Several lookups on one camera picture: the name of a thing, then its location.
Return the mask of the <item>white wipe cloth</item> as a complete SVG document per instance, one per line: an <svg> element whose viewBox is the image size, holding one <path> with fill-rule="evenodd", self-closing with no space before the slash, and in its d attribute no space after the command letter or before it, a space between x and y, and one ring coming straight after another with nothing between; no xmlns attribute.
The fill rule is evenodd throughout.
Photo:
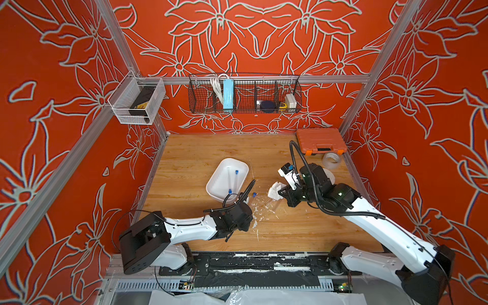
<svg viewBox="0 0 488 305"><path fill-rule="evenodd" d="M278 201L282 200L283 196L280 195L278 192L281 191L283 188L286 188L287 185L281 183L281 182L275 182L272 187L269 188L268 190L268 198Z"/></svg>

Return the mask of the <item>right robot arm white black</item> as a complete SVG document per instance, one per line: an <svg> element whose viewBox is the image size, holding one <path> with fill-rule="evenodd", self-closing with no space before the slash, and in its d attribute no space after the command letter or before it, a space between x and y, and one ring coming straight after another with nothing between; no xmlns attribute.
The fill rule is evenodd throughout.
<svg viewBox="0 0 488 305"><path fill-rule="evenodd" d="M439 304L449 288L455 258L452 249L435 246L408 232L349 185L331 183L325 170L317 164L296 170L287 163L278 173L288 182L278 190L288 206L315 203L323 213L344 217L362 228L391 252L391 255L375 254L339 242L328 254L331 273L369 274L402 288L418 304Z"/></svg>

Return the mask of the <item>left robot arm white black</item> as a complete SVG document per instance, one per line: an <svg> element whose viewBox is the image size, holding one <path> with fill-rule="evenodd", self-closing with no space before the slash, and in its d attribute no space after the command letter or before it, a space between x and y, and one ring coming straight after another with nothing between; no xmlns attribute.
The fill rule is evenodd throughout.
<svg viewBox="0 0 488 305"><path fill-rule="evenodd" d="M235 231L247 232L252 220L252 210L245 202L211 209L192 219L151 212L119 236L123 272L131 275L150 266L178 270L191 263L187 242L227 239Z"/></svg>

